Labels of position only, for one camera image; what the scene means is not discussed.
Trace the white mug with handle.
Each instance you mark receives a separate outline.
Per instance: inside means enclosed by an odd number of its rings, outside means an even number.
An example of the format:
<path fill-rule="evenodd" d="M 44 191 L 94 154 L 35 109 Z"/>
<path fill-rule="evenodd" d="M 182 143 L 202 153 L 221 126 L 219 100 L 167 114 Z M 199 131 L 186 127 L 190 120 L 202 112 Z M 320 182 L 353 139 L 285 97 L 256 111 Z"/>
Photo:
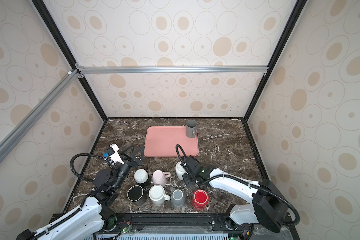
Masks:
<path fill-rule="evenodd" d="M 186 174 L 187 172 L 185 171 L 185 169 L 181 166 L 181 162 L 178 162 L 176 164 L 176 167 L 175 167 L 175 170 L 176 170 L 176 174 L 178 176 L 178 178 L 183 181 L 184 178 L 183 178 L 183 175 Z"/>

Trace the black mug white rim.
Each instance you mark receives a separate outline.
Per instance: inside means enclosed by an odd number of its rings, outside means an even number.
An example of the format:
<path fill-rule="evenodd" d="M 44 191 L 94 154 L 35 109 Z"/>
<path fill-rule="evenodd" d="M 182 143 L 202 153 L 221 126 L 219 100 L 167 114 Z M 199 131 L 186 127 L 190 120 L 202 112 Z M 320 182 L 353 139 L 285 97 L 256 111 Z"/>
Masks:
<path fill-rule="evenodd" d="M 142 206 L 147 200 L 144 189 L 139 185 L 132 186 L 128 190 L 127 197 L 136 206 Z"/>

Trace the pale pink mug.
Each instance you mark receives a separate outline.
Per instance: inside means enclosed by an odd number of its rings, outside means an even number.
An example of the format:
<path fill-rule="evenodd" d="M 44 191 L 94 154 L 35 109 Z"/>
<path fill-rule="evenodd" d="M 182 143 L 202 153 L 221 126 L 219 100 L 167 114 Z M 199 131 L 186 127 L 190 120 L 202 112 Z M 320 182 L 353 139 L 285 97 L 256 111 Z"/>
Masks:
<path fill-rule="evenodd" d="M 156 170 L 153 173 L 152 180 L 154 185 L 165 186 L 167 183 L 167 178 L 171 176 L 170 172 L 163 172 L 161 170 Z"/>

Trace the white mug front row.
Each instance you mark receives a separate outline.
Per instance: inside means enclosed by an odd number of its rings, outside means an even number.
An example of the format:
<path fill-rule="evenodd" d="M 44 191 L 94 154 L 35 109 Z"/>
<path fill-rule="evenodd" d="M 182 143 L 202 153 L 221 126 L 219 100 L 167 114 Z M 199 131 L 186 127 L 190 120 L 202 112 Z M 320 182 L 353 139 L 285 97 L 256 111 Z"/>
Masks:
<path fill-rule="evenodd" d="M 149 198 L 155 205 L 161 205 L 165 201 L 171 200 L 171 197 L 165 193 L 165 189 L 161 185 L 154 185 L 150 188 Z"/>

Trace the white black upside-down mug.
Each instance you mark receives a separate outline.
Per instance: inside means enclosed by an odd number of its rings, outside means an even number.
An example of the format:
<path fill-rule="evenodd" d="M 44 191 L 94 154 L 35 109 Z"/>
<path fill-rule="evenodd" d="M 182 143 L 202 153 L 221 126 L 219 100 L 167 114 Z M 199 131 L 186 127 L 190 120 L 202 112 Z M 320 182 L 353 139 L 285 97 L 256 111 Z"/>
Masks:
<path fill-rule="evenodd" d="M 134 174 L 135 182 L 142 188 L 151 185 L 151 178 L 145 169 L 138 169 Z"/>

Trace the black frame post left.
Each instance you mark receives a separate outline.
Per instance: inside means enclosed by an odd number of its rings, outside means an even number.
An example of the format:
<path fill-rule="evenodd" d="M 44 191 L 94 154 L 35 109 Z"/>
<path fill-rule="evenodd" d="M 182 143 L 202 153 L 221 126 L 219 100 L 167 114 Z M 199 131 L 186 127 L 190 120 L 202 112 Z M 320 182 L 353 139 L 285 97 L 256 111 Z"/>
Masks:
<path fill-rule="evenodd" d="M 58 26 L 56 25 L 53 17 L 51 16 L 49 10 L 47 9 L 46 4 L 44 1 L 37 1 L 32 0 L 33 5 L 35 6 L 37 12 L 41 16 L 42 20 L 44 21 L 45 25 L 47 26 L 49 32 L 52 34 L 55 42 L 57 43 L 58 47 L 60 48 L 61 52 L 63 53 L 65 59 L 68 61 L 70 67 L 74 70 L 77 70 L 80 74 L 78 77 L 79 82 L 81 83 L 82 87 L 84 88 L 86 94 L 88 95 L 89 99 L 91 100 L 92 104 L 94 105 L 95 109 L 97 110 L 98 114 L 100 115 L 103 122 L 108 120 L 105 111 L 100 105 L 97 97 L 94 94 L 94 91 L 90 87 L 85 76 L 81 73 L 81 71 L 77 67 L 77 61 L 72 54 L 67 42 L 65 41 L 63 35 L 61 34 Z"/>

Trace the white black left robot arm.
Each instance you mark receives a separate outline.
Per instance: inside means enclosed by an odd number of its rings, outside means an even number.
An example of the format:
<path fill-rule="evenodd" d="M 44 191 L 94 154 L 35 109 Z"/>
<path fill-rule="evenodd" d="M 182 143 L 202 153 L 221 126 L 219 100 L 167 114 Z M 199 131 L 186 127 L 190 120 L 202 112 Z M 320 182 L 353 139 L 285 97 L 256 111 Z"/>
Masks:
<path fill-rule="evenodd" d="M 112 229 L 116 225 L 116 213 L 110 209 L 118 196 L 118 190 L 132 168 L 137 169 L 144 162 L 144 146 L 127 147 L 120 153 L 118 146 L 110 145 L 102 156 L 77 154 L 71 158 L 70 168 L 80 180 L 93 184 L 93 189 L 73 210 L 54 222 L 32 232 L 29 229 L 18 235 L 19 240 L 81 240 L 100 230 Z M 97 172 L 94 179 L 84 177 L 74 167 L 79 157 L 98 158 L 106 162 L 108 169 Z"/>

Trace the pink rectangular tray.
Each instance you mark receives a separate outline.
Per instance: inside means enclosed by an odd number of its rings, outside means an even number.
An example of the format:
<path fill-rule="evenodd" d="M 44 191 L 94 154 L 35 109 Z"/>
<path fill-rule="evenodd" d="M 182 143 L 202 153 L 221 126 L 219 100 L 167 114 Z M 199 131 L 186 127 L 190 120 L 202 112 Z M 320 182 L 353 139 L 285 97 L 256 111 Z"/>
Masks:
<path fill-rule="evenodd" d="M 199 154 L 198 138 L 188 138 L 186 127 L 149 127 L 147 130 L 145 157 L 177 157 L 176 145 L 179 144 L 186 155 Z"/>

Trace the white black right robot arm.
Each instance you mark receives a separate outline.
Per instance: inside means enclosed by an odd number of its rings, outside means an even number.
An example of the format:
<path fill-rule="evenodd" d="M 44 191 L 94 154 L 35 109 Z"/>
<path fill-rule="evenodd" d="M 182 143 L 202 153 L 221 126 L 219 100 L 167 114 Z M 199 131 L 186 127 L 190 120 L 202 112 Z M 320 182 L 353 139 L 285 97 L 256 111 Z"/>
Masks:
<path fill-rule="evenodd" d="M 240 197 L 248 205 L 234 205 L 228 211 L 227 225 L 261 224 L 271 232 L 282 226 L 296 226 L 301 218 L 297 209 L 285 199 L 269 180 L 249 181 L 227 174 L 211 165 L 202 166 L 193 156 L 179 156 L 186 185 L 208 186 Z"/>

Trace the silver aluminium rail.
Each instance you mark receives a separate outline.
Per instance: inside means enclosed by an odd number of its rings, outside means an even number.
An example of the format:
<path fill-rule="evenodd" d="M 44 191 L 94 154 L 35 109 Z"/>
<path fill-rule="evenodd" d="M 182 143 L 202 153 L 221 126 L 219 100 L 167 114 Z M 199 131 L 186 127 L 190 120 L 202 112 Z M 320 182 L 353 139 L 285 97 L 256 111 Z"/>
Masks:
<path fill-rule="evenodd" d="M 82 67 L 82 74 L 266 73 L 268 66 Z"/>
<path fill-rule="evenodd" d="M 77 79 L 78 70 L 71 70 L 29 113 L 28 115 L 0 142 L 0 163 L 7 157 L 25 134 L 43 116 L 56 101 L 72 80 Z"/>

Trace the small grey mug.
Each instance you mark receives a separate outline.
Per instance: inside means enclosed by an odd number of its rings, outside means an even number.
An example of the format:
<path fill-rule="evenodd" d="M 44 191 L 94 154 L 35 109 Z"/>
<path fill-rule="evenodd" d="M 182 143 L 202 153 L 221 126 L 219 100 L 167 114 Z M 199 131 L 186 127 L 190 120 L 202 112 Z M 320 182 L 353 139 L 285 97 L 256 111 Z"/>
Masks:
<path fill-rule="evenodd" d="M 185 206 L 186 198 L 182 190 L 174 190 L 171 195 L 171 203 L 175 209 L 179 209 Z"/>

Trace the silver aluminium rail back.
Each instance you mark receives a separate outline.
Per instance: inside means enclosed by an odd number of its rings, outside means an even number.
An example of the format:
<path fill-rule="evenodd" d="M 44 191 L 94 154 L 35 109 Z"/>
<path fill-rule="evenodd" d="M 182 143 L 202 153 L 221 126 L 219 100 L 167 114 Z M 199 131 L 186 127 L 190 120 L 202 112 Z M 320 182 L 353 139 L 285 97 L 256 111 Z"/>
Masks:
<path fill-rule="evenodd" d="M 268 66 L 82 67 L 82 74 L 266 73 Z"/>

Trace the red glass cup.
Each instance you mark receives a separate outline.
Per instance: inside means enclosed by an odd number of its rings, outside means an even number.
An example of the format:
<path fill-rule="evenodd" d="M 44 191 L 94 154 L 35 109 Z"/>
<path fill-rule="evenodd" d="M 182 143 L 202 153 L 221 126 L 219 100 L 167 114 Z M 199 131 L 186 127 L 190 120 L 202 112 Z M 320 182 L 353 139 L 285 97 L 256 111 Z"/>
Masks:
<path fill-rule="evenodd" d="M 197 211 L 205 209 L 209 203 L 209 195 L 204 190 L 196 190 L 193 194 L 192 205 Z"/>

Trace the silver aluminium rail left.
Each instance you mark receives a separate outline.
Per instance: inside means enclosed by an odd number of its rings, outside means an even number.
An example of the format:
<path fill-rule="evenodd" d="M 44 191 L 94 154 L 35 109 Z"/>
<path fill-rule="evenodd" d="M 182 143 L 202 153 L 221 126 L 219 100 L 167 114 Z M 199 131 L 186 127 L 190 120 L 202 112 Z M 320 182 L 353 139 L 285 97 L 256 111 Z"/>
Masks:
<path fill-rule="evenodd" d="M 72 80 L 77 79 L 78 70 L 71 70 L 29 113 L 28 115 L 0 142 L 0 163 L 7 157 L 25 134 L 43 116 L 56 101 Z"/>

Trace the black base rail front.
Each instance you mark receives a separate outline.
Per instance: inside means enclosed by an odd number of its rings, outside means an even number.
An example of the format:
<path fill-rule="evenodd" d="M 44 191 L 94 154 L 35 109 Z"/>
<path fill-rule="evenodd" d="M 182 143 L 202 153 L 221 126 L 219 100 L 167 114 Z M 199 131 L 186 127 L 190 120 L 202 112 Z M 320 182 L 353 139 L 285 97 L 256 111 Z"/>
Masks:
<path fill-rule="evenodd" d="M 296 240 L 289 227 L 269 231 L 260 224 L 228 227 L 219 213 L 207 214 L 117 214 L 100 229 L 92 218 L 78 227 L 63 225 L 50 230 L 42 240 Z"/>

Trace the tall grey mug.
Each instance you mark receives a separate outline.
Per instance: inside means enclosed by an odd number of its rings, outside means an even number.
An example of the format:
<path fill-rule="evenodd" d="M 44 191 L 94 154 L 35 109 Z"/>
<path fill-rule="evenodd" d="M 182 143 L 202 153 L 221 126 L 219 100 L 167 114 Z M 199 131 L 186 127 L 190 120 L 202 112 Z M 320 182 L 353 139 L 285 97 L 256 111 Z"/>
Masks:
<path fill-rule="evenodd" d="M 188 120 L 186 122 L 186 136 L 188 138 L 195 138 L 197 135 L 198 123 L 195 120 Z"/>

